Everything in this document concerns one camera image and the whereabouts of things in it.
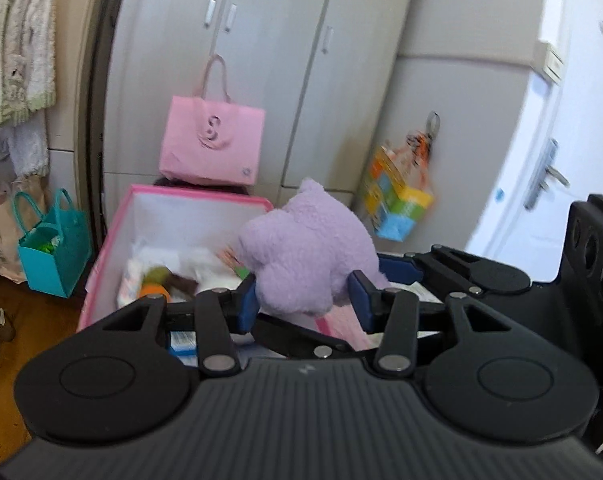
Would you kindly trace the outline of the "purple plush toy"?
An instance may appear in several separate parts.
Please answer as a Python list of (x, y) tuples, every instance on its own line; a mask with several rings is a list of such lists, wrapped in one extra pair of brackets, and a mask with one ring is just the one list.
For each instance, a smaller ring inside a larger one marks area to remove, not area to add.
[(310, 178), (284, 207), (247, 222), (233, 249), (256, 277), (260, 306), (273, 314), (323, 316), (348, 304), (355, 271), (377, 288), (390, 285), (367, 228)]

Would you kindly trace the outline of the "teal shopping bag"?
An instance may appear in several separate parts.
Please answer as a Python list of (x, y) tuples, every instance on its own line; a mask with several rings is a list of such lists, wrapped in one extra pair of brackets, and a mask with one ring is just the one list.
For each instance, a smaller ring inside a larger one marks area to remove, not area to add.
[[(36, 214), (32, 228), (27, 228), (22, 221), (18, 209), (22, 202)], [(13, 214), (22, 233), (18, 256), (29, 287), (36, 292), (69, 298), (92, 256), (85, 213), (77, 209), (69, 193), (60, 188), (46, 214), (29, 193), (17, 192), (13, 198)]]

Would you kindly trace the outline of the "cream green knit cardigan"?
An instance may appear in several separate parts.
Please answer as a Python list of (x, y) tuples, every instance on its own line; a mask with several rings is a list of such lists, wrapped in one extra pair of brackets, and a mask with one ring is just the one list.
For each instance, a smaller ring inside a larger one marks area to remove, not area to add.
[(55, 0), (0, 0), (0, 125), (56, 103)]

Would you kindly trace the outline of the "white tissue pack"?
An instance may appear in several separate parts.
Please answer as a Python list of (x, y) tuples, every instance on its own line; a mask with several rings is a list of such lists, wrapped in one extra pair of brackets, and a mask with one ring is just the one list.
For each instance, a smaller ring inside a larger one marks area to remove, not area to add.
[(143, 282), (144, 266), (143, 262), (137, 258), (131, 258), (124, 267), (120, 285), (118, 288), (116, 300), (119, 309), (132, 304), (138, 299), (138, 294)]

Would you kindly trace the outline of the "white door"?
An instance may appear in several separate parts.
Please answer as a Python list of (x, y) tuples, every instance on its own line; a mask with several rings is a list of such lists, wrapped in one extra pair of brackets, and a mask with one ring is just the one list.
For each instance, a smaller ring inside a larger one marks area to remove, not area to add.
[[(562, 0), (559, 34), (548, 44), (563, 65), (559, 82), (530, 76), (507, 158), (466, 245), (535, 281), (559, 270), (571, 203), (603, 194), (603, 0)], [(549, 179), (528, 211), (528, 185), (549, 139), (559, 142), (554, 167), (569, 187)]]

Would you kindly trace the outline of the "pink storage box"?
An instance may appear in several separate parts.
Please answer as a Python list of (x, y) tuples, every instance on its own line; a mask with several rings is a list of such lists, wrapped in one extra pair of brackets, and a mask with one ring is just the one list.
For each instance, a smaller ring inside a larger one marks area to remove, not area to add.
[[(116, 296), (129, 259), (142, 261), (144, 271), (152, 266), (167, 266), (175, 271), (181, 252), (205, 247), (220, 259), (228, 254), (238, 266), (243, 266), (233, 249), (239, 231), (250, 220), (274, 209), (264, 198), (248, 195), (132, 186), (88, 278), (80, 328), (87, 328), (119, 309)], [(350, 299), (348, 304), (335, 306), (323, 316), (273, 314), (260, 304), (259, 307), (261, 312), (287, 322), (344, 337), (356, 349), (367, 346), (367, 337), (352, 325), (355, 314)]]

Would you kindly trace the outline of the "grey wardrobe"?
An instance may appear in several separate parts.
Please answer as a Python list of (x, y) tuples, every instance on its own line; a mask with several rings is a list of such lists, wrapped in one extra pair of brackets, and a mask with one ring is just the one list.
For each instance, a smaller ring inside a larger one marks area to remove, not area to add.
[[(104, 200), (158, 178), (171, 99), (206, 75), (213, 99), (266, 113), (254, 192), (283, 204), (303, 179), (350, 203), (410, 0), (122, 0), (105, 104)], [(223, 58), (228, 82), (207, 72)]]

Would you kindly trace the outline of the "green plush ball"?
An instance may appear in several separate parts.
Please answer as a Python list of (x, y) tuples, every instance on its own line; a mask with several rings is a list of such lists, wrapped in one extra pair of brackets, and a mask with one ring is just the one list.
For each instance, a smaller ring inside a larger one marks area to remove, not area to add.
[(142, 281), (143, 285), (164, 285), (171, 276), (171, 271), (167, 266), (153, 266), (145, 274)]

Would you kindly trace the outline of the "colourful paper gift bag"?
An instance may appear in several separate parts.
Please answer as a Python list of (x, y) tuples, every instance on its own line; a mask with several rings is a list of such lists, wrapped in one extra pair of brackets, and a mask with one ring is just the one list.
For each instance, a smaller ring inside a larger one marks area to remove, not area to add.
[(363, 182), (363, 203), (378, 237), (404, 242), (434, 198), (426, 148), (376, 150)]

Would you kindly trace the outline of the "pink paper shopping bag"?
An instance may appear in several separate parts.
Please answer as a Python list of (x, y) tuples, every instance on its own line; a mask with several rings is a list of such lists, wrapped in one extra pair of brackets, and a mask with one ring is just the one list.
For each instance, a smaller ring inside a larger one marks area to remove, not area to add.
[(228, 73), (221, 73), (223, 99), (206, 98), (213, 55), (194, 96), (172, 98), (159, 157), (159, 172), (193, 184), (251, 186), (258, 178), (266, 112), (239, 105), (228, 94)]

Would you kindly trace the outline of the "brown paper bag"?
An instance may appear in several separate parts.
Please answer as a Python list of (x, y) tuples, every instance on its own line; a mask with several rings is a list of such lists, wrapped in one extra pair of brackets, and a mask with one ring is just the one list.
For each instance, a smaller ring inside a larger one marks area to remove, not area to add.
[(0, 186), (0, 274), (17, 284), (26, 280), (18, 256), (18, 242), (24, 231), (13, 211), (13, 199), (19, 191), (29, 194), (41, 214), (45, 214), (45, 182), (39, 176), (31, 176)]

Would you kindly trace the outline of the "white brown plush toy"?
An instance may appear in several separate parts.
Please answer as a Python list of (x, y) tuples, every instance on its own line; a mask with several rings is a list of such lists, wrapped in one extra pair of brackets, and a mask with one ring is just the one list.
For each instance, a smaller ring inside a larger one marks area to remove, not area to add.
[(168, 278), (168, 285), (186, 296), (210, 289), (236, 289), (240, 283), (235, 271), (205, 247), (181, 252), (179, 266)]

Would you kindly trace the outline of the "orange plush ball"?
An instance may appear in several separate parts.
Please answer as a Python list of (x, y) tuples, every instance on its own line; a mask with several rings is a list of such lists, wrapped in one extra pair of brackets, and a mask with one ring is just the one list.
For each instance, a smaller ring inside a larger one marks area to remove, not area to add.
[(167, 302), (171, 301), (170, 292), (168, 289), (161, 284), (157, 283), (144, 283), (138, 292), (138, 298), (150, 297), (159, 298), (164, 297)]

